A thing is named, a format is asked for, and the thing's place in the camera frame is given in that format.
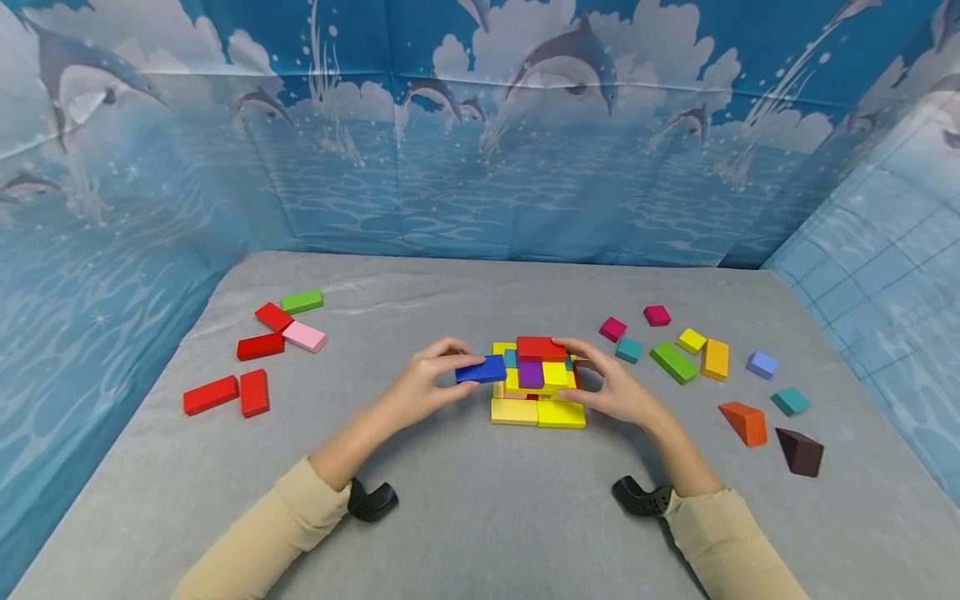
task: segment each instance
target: teal block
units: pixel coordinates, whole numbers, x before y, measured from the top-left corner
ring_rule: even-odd
[[[801,394],[797,388],[780,390],[770,396],[770,399],[774,401],[774,404],[776,404],[787,417],[799,415],[810,408],[810,400],[806,399],[806,396]]]
[[[617,358],[622,358],[628,363],[636,364],[643,354],[643,345],[627,337],[620,338],[616,343],[616,351],[613,353]]]

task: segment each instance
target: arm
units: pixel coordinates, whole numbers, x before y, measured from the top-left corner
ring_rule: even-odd
[[[347,513],[350,478],[374,450],[477,386],[438,388],[437,376],[480,362],[482,356],[452,338],[415,354],[374,405],[278,479],[206,551],[177,586],[174,600],[263,598],[290,563],[315,548]]]
[[[756,524],[743,498],[727,489],[680,422],[624,366],[582,340],[556,340],[578,356],[578,367],[604,377],[598,392],[563,396],[650,436],[674,493],[664,518],[674,542],[712,600],[808,600]]]

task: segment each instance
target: dark brown block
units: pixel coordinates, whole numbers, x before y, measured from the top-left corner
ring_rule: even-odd
[[[798,475],[816,477],[824,458],[824,445],[802,433],[777,427],[777,438],[790,471]]]

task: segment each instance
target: blue block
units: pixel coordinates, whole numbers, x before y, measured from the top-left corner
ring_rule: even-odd
[[[750,355],[750,360],[747,361],[747,371],[764,379],[769,379],[777,372],[777,359],[757,350]]]
[[[780,390],[770,396],[770,399],[774,401],[774,404],[776,404],[787,417],[799,415],[810,408],[810,400],[806,399],[806,396],[801,394],[797,388]]]
[[[488,354],[486,359],[479,365],[457,369],[455,371],[457,383],[463,383],[464,381],[492,383],[505,380],[507,378],[507,364],[503,360],[503,355]]]
[[[643,355],[643,345],[630,338],[622,337],[616,343],[616,351],[613,355],[635,365],[636,361],[640,360],[640,356]]]

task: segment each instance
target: gray mat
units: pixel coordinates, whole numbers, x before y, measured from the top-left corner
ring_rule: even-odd
[[[319,286],[301,319],[330,336],[320,354],[238,364],[263,332],[265,300]],[[674,322],[651,328],[643,306]],[[747,498],[812,598],[955,598],[960,522],[947,498],[772,272],[642,269],[267,252],[229,273],[170,365],[13,594],[169,597],[183,573],[298,458],[376,398],[409,355],[452,334],[475,350],[517,335],[574,334],[625,321],[648,349],[686,326],[728,342],[732,374],[677,385],[649,357],[633,367]],[[778,357],[772,381],[743,371]],[[273,410],[236,403],[194,418],[184,390],[267,369]],[[768,399],[799,386],[814,404],[789,419]],[[771,440],[744,447],[716,406],[763,409]],[[350,518],[277,586],[277,598],[698,598],[658,520],[624,515],[610,486],[664,483],[633,427],[594,413],[582,430],[490,425],[490,387],[381,448],[361,474],[400,506]],[[822,441],[819,479],[791,474],[772,426]]]

